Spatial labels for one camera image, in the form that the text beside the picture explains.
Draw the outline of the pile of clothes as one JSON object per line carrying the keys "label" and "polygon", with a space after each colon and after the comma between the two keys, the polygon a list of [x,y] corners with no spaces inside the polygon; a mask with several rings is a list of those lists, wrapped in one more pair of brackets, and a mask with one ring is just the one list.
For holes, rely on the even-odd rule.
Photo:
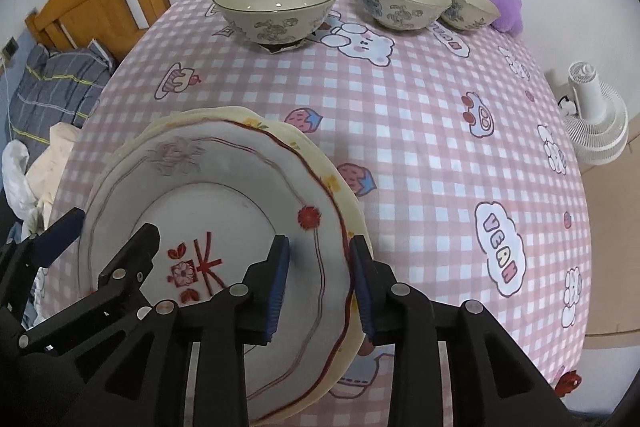
{"label": "pile of clothes", "polygon": [[26,181],[37,199],[43,228],[50,225],[56,192],[70,153],[80,135],[80,129],[58,122],[50,129],[50,144],[32,163],[26,172]]}

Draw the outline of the pink checkered tablecloth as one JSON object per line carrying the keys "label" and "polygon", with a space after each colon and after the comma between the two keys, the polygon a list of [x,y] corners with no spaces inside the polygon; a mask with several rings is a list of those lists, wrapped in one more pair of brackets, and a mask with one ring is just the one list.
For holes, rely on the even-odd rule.
{"label": "pink checkered tablecloth", "polygon": [[574,369],[591,283],[586,196],[518,40],[490,28],[393,34],[360,0],[337,0],[320,35],[272,54],[212,0],[178,0],[91,111],[55,216],[85,205],[111,153],[152,121],[231,105],[294,124],[332,159],[398,279],[442,303],[484,303],[550,383]]}

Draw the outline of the white standing fan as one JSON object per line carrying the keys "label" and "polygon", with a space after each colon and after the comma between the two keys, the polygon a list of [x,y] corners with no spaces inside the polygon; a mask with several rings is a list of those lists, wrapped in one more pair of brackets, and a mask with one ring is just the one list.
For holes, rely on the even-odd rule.
{"label": "white standing fan", "polygon": [[579,164],[602,166],[622,155],[628,141],[628,110],[622,96],[588,62],[568,68],[558,105]]}

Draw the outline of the grey plaid pillow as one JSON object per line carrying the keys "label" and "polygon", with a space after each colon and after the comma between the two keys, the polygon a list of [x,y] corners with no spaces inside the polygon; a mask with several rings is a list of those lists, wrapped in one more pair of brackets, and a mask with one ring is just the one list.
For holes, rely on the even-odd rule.
{"label": "grey plaid pillow", "polygon": [[118,63],[99,41],[70,51],[35,46],[11,96],[6,136],[32,156],[50,144],[49,130],[64,122],[80,129],[99,102]]}

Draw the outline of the large cream ceramic bowl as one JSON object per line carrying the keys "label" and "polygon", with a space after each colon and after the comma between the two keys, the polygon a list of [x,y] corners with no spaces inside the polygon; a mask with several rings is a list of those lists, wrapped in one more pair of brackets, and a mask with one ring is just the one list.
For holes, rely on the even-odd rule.
{"label": "large cream ceramic bowl", "polygon": [[213,0],[213,4],[251,42],[284,46],[320,28],[335,1]]}

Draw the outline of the white plastic bag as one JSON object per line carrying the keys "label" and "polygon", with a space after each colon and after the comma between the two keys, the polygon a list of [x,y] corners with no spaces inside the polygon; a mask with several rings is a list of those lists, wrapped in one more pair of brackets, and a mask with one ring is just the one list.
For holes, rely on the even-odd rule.
{"label": "white plastic bag", "polygon": [[24,143],[12,140],[1,156],[2,186],[14,215],[22,220],[38,220],[38,198],[29,186],[26,167],[29,153]]}

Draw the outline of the wall socket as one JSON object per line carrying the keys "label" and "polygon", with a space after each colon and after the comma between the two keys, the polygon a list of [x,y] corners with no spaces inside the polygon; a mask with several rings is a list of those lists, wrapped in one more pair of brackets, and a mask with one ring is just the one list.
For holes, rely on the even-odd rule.
{"label": "wall socket", "polygon": [[3,61],[5,61],[6,63],[11,62],[17,50],[17,41],[13,37],[9,38],[4,47],[1,49],[1,56],[3,58]]}

